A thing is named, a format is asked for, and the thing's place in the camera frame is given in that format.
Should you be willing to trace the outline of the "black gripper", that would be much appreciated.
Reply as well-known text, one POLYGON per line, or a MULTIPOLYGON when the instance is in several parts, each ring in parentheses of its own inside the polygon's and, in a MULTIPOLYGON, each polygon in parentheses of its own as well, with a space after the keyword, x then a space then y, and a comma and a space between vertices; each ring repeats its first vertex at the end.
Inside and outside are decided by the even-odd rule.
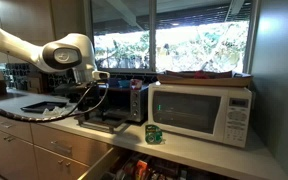
POLYGON ((99 89, 94 82, 61 84, 54 89, 56 95, 77 103, 77 109, 86 111, 99 102, 99 89))

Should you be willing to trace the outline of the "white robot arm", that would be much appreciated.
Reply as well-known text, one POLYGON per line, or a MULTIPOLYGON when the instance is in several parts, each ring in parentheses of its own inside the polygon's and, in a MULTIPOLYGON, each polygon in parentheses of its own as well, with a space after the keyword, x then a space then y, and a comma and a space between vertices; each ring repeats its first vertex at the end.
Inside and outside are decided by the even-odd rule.
POLYGON ((38 46, 0 28, 0 52, 26 61, 45 73, 71 69, 75 82, 56 87, 58 94, 81 93, 83 89, 110 78, 109 72, 97 69, 93 45, 84 34, 69 33, 59 40, 38 46))

